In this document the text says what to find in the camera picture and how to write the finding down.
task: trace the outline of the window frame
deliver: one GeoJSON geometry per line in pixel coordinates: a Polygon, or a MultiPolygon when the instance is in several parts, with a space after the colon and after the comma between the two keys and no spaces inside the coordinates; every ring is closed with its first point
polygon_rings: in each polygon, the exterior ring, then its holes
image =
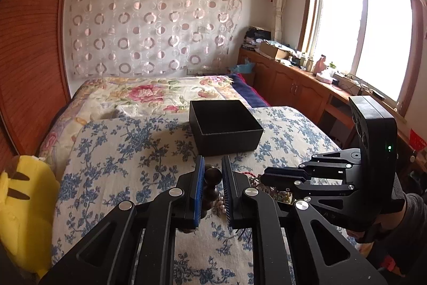
{"type": "MultiPolygon", "coordinates": [[[[363,48],[363,40],[366,33],[367,17],[368,17],[368,0],[363,0],[362,19],[357,40],[356,52],[351,66],[351,74],[355,75],[357,66],[360,61],[363,48]]],[[[423,45],[423,13],[420,0],[411,0],[411,8],[413,14],[413,26],[411,35],[411,46],[409,51],[408,64],[406,66],[405,78],[402,83],[402,88],[397,101],[385,96],[385,102],[392,108],[396,108],[401,116],[405,116],[406,111],[411,102],[415,85],[417,82],[419,67],[421,63],[421,53],[423,45]]],[[[319,28],[320,13],[322,10],[322,0],[306,0],[305,11],[301,34],[298,42],[298,51],[308,52],[313,55],[313,42],[317,39],[319,28]]]]}

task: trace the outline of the stuffed toy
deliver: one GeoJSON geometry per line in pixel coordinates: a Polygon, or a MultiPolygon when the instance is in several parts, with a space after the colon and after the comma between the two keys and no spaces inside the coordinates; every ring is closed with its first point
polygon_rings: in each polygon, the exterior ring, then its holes
{"type": "Polygon", "coordinates": [[[51,267],[59,183],[34,156],[16,156],[0,173],[0,241],[10,259],[41,278],[51,267]]]}

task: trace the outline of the wooden wardrobe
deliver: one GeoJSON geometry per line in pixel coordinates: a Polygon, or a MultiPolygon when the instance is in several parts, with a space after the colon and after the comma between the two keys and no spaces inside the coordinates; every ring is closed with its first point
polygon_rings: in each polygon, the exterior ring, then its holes
{"type": "Polygon", "coordinates": [[[70,101],[62,51],[64,0],[0,0],[0,170],[34,155],[70,101]]]}

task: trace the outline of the window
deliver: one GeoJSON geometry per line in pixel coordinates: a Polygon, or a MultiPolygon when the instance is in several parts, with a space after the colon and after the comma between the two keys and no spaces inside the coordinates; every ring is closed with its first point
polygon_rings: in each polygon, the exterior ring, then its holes
{"type": "Polygon", "coordinates": [[[411,75],[415,71],[418,76],[414,56],[422,29],[419,33],[416,1],[310,0],[309,5],[299,49],[315,61],[325,55],[327,63],[333,62],[400,109],[411,75]]]}

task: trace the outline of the wooden window frame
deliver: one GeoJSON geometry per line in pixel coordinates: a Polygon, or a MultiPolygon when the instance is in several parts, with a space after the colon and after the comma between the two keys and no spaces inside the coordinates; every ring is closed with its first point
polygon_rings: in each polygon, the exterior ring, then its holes
{"type": "MultiPolygon", "coordinates": [[[[297,49],[298,51],[307,52],[310,49],[310,45],[313,41],[313,34],[315,33],[315,28],[318,26],[318,9],[319,9],[319,0],[305,0],[305,9],[302,20],[302,27],[300,38],[298,41],[297,49]]],[[[403,96],[401,104],[397,106],[398,113],[401,116],[405,116],[409,104],[411,102],[412,96],[414,94],[416,82],[418,79],[419,68],[421,64],[421,55],[423,48],[423,12],[422,5],[420,0],[411,0],[412,14],[413,14],[413,28],[411,36],[411,47],[409,53],[408,64],[406,66],[405,78],[402,83],[402,89],[400,95],[403,96]]],[[[363,30],[366,30],[366,20],[367,12],[362,13],[362,23],[360,26],[358,39],[363,35],[363,30]]],[[[353,64],[351,66],[352,72],[354,68],[357,67],[358,62],[360,61],[360,55],[362,53],[363,42],[358,40],[358,45],[356,48],[356,53],[353,59],[353,64]]]]}

